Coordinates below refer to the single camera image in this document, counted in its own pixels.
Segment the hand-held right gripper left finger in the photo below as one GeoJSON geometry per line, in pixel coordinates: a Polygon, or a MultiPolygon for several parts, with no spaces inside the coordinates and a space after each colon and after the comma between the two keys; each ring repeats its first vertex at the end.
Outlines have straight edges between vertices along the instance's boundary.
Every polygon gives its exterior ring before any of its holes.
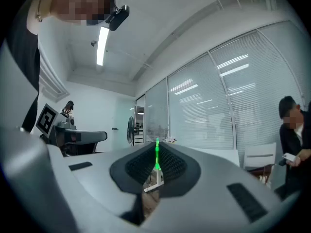
{"type": "Polygon", "coordinates": [[[136,195],[121,191],[110,176],[110,167],[132,153],[155,148],[154,143],[122,150],[63,157],[60,150],[48,146],[55,180],[69,212],[61,210],[64,223],[57,233],[152,233],[145,225],[136,225],[121,216],[134,208],[136,195]]]}

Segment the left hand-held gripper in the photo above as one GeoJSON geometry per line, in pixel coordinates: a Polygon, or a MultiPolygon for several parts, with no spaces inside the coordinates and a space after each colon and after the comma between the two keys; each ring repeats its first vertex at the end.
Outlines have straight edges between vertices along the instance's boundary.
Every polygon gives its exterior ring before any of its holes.
{"type": "Polygon", "coordinates": [[[107,139],[104,131],[76,130],[74,119],[46,104],[36,122],[46,144],[57,146],[63,155],[95,152],[97,144],[107,139]]]}

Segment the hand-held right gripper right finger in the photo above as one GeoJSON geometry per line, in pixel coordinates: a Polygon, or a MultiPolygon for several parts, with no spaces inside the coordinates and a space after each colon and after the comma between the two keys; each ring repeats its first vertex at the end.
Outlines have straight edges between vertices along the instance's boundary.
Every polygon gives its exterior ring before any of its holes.
{"type": "Polygon", "coordinates": [[[193,158],[201,174],[186,194],[160,198],[142,229],[150,233],[273,233],[299,192],[277,194],[231,161],[176,144],[160,146],[193,158]]]}

